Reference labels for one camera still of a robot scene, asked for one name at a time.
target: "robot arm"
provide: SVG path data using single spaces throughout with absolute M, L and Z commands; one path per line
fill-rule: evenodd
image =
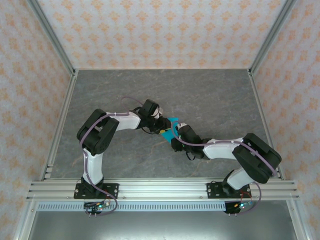
M 159 105 L 148 99 L 142 107 L 137 107 L 129 113 L 114 113 L 112 116 L 105 117 L 83 140 L 89 128 L 98 119 L 108 114 L 110 113 L 96 109 L 77 133 L 77 138 L 83 141 L 82 148 L 85 152 L 85 163 L 87 155 L 87 165 L 85 164 L 85 168 L 87 166 L 87 169 L 84 171 L 81 183 L 90 192 L 97 190 L 92 188 L 87 174 L 90 176 L 92 183 L 97 187 L 103 184 L 103 153 L 108 148 L 116 131 L 149 128 L 153 133 L 160 133 L 160 131 L 170 131 L 172 125 L 167 118 L 162 116 L 162 109 Z M 178 139 L 173 138 L 171 140 L 171 147 L 175 152 L 185 151 L 187 154 L 190 153 L 198 159 L 226 158 L 237 160 L 240 163 L 241 168 L 230 172 L 222 182 L 223 191 L 228 196 L 231 196 L 234 191 L 254 181 L 264 184 L 273 174 L 269 166 L 263 163 L 254 152 L 249 151 L 240 143 L 250 146 L 263 156 L 273 169 L 281 161 L 280 155 L 253 133 L 248 133 L 243 138 L 224 140 L 222 143 L 214 144 L 219 140 L 201 139 L 185 123 L 179 123 L 176 130 Z

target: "metal plate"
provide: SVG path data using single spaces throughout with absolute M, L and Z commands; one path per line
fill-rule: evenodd
M 262 201 L 249 214 L 221 211 L 37 211 L 29 240 L 297 240 L 285 201 Z
M 116 199 L 118 198 L 118 183 L 103 183 L 102 189 L 110 195 L 114 196 Z M 78 192 L 74 191 L 74 199 L 105 199 L 106 197 L 106 195 L 102 192 L 96 197 L 94 194 L 91 194 L 90 192 L 86 191 L 83 184 L 81 183 L 77 183 L 75 185 L 75 190 L 78 190 Z
M 244 196 L 242 196 L 242 192 L 244 192 L 244 193 L 249 192 L 251 195 L 250 185 L 247 184 L 247 185 L 243 186 L 242 188 L 240 188 L 238 191 L 236 191 L 234 194 L 228 196 L 223 191 L 222 182 L 213 182 L 213 183 L 206 184 L 206 193 L 208 195 L 208 199 L 228 199 L 228 198 L 230 198 L 230 199 L 238 199 L 238 198 L 250 199 L 251 198 L 247 194 L 244 194 Z

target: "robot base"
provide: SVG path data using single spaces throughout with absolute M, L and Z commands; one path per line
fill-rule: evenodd
M 118 199 L 119 184 L 118 183 L 104 183 L 103 179 L 96 185 L 98 188 L 106 191 L 110 195 Z M 98 191 L 89 183 L 81 178 L 81 183 L 75 185 L 74 199 L 105 199 L 106 195 L 103 192 Z
M 247 184 L 239 190 L 233 190 L 231 194 L 226 194 L 223 190 L 223 182 L 210 182 L 206 184 L 208 199 L 250 199 L 250 196 L 242 193 L 251 192 L 250 185 Z

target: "blue cloth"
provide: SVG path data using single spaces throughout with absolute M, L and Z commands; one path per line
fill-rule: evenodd
M 168 120 L 172 123 L 174 121 L 178 121 L 179 118 L 178 117 L 168 117 Z M 173 124 L 173 130 L 175 135 L 178 136 L 178 131 L 176 130 L 176 126 L 178 125 L 178 122 L 175 122 Z M 172 134 L 171 129 L 167 130 L 164 133 L 161 133 L 161 135 L 164 137 L 165 140 L 167 140 L 169 143 L 171 143 L 171 139 L 173 139 L 175 136 Z

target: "wall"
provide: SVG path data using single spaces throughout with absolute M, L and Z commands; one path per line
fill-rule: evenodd
M 254 75 L 288 179 L 297 180 L 320 236 L 320 4 L 298 0 Z
M 0 1 L 0 239 L 39 179 L 70 76 L 26 0 Z
M 249 68 L 285 0 L 40 0 L 75 68 Z

